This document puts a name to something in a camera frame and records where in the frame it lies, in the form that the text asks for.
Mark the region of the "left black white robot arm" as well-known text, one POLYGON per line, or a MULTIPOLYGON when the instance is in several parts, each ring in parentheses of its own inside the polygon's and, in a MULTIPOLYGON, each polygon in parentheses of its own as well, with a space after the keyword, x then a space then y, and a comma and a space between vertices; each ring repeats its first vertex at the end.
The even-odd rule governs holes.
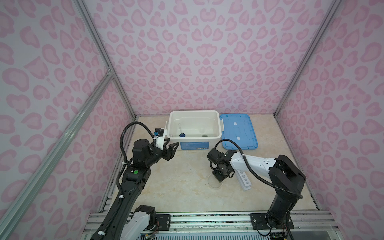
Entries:
POLYGON ((169 139, 160 149, 148 140, 141 139, 134 142, 131 164, 123 173, 119 195, 112 204, 107 216, 100 227, 92 235, 92 240, 119 240, 134 203, 143 191, 151 175, 151 166, 160 159, 171 160, 180 143, 167 145, 169 139))

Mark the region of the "clear petri dish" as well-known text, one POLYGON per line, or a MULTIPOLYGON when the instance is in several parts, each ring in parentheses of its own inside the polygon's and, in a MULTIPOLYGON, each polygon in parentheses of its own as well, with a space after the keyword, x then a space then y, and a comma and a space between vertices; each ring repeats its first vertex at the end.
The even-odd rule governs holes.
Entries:
POLYGON ((222 182, 219 182, 216 177, 213 175, 213 174, 210 174, 208 176, 208 185, 212 188, 212 189, 219 189, 223 183, 222 182))

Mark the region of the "blue base graduated cylinder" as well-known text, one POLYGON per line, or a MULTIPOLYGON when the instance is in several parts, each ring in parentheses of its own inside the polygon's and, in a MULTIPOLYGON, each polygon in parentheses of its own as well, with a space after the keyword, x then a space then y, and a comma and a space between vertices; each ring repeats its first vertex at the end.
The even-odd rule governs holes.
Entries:
POLYGON ((179 137, 184 138, 186 136, 186 134, 185 134, 184 130, 182 129, 181 123, 178 124, 178 127, 179 127, 179 131, 180 131, 179 137))

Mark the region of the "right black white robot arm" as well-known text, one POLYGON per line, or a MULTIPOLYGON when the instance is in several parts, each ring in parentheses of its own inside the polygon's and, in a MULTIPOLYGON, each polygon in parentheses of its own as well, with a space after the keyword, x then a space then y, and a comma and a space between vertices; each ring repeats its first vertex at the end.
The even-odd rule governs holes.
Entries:
POLYGON ((273 188, 276 195, 268 209, 265 221, 269 227, 280 228, 289 221, 289 213, 303 198, 306 177, 299 168, 285 155, 276 158, 261 158, 244 154, 242 150, 228 150, 225 153, 213 148, 207 159, 213 176, 221 183, 238 174, 245 185, 247 176, 241 171, 250 172, 257 180, 273 188))

